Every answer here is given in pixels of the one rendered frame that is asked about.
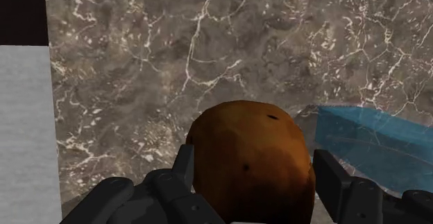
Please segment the brown potato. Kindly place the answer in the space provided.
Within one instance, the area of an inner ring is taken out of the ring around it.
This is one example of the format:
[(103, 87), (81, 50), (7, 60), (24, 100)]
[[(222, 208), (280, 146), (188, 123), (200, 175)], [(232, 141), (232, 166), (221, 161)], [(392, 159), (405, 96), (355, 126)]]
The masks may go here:
[(280, 107), (215, 105), (192, 123), (186, 142), (194, 147), (194, 190), (225, 223), (311, 223), (314, 169), (302, 130)]

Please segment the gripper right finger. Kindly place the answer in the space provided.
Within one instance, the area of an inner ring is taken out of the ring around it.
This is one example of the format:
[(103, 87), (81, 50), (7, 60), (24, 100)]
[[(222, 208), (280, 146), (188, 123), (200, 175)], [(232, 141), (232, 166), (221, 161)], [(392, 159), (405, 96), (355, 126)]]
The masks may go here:
[(406, 190), (396, 198), (374, 181), (351, 176), (334, 156), (316, 149), (316, 192), (336, 224), (433, 224), (433, 193)]

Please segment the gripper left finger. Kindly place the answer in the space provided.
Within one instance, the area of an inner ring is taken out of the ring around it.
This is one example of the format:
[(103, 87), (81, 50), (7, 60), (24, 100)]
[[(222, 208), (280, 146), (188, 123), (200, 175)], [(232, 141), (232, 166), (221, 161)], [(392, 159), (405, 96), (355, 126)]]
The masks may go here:
[(226, 224), (202, 195), (192, 192), (194, 147), (183, 144), (170, 169), (143, 182), (100, 181), (60, 224)]

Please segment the blue translucent bowl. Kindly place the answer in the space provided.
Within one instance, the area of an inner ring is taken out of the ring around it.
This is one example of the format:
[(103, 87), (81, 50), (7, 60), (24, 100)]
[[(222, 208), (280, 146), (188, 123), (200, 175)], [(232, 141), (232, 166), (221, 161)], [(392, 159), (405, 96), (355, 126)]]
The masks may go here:
[(320, 105), (315, 142), (394, 192), (433, 192), (433, 126), (367, 107)]

